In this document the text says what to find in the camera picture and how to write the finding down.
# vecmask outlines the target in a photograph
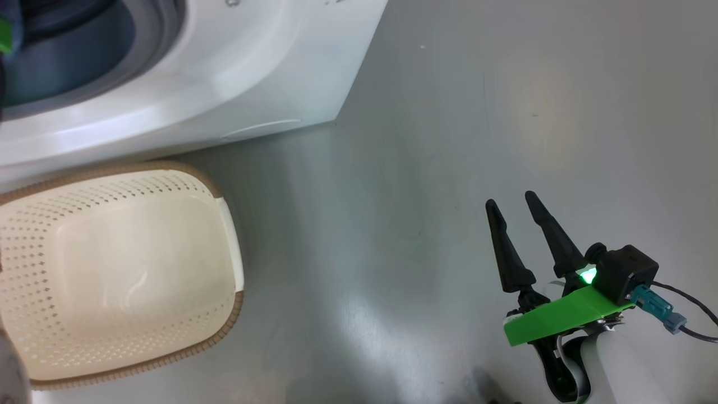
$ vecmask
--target white plastic basket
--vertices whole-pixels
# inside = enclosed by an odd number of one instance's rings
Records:
[[[0,196],[0,314],[33,388],[132,375],[219,342],[242,304],[228,207],[175,162]]]

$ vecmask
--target washing machine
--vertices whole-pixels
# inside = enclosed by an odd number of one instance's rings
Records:
[[[386,0],[21,0],[0,192],[333,120]]]

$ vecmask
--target black cable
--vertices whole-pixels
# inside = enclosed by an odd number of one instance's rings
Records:
[[[660,283],[660,282],[653,281],[653,282],[651,283],[651,285],[658,286],[659,288],[663,288],[663,289],[670,290],[671,292],[678,293],[679,295],[685,297],[688,301],[690,301],[691,303],[693,303],[693,304],[695,304],[696,306],[700,307],[701,310],[703,310],[703,312],[704,312],[705,314],[707,314],[708,317],[710,317],[711,320],[713,320],[713,322],[718,326],[718,316],[716,316],[715,313],[713,313],[713,312],[711,311],[711,309],[708,308],[708,306],[706,306],[706,305],[704,305],[703,303],[701,303],[698,299],[694,298],[693,296],[689,295],[688,293],[685,293],[685,292],[682,291],[682,290],[678,290],[678,289],[674,288],[673,286],[665,285],[665,284]]]
[[[681,331],[683,331],[684,333],[686,333],[686,335],[692,336],[695,339],[700,339],[701,341],[712,342],[714,344],[718,344],[718,338],[714,338],[712,336],[707,336],[707,335],[703,335],[703,334],[698,334],[697,332],[695,332],[691,329],[687,329],[685,326],[681,326],[679,329]]]
[[[698,299],[694,298],[693,296],[689,295],[688,293],[685,293],[684,291],[679,290],[679,289],[676,289],[676,288],[674,288],[673,286],[670,286],[670,285],[666,285],[666,284],[663,284],[663,283],[660,283],[660,282],[656,282],[656,281],[653,281],[653,282],[651,283],[651,285],[653,285],[653,286],[658,286],[659,288],[663,288],[663,289],[666,289],[666,290],[670,290],[671,292],[678,293],[679,295],[683,296],[684,298],[686,298],[686,299],[687,299],[688,301],[690,301],[691,303],[694,303],[696,306],[700,307],[701,310],[703,310],[703,312],[704,312],[705,314],[707,314],[708,317],[710,317],[711,320],[713,320],[713,322],[718,326],[718,316],[716,316],[715,313],[713,313],[713,312],[711,311],[711,309],[708,308],[708,306],[706,306],[706,305],[704,305],[703,303],[701,303],[700,300],[698,300]],[[693,330],[691,330],[691,329],[687,329],[685,326],[681,326],[679,329],[680,329],[682,332],[684,332],[686,335],[692,336],[692,337],[695,338],[695,339],[700,339],[701,341],[712,342],[712,343],[714,343],[714,344],[718,344],[718,338],[714,338],[714,337],[712,337],[712,336],[707,336],[707,335],[699,334],[699,333],[697,333],[697,332],[695,332],[695,331],[693,331]]]

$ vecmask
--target floor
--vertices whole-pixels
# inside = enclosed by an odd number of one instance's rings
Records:
[[[484,202],[539,291],[523,192],[581,249],[634,244],[718,308],[718,3],[390,0],[336,122],[173,158],[224,190],[246,302],[215,348],[36,403],[551,403],[502,334]],[[697,331],[700,311],[666,294]],[[718,403],[718,350],[618,331],[672,403]]]

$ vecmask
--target green plastic mount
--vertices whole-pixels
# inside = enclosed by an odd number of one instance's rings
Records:
[[[588,285],[509,321],[503,331],[508,343],[517,346],[575,329],[633,306],[633,303],[617,306]]]
[[[0,53],[12,53],[12,26],[5,19],[0,19]]]

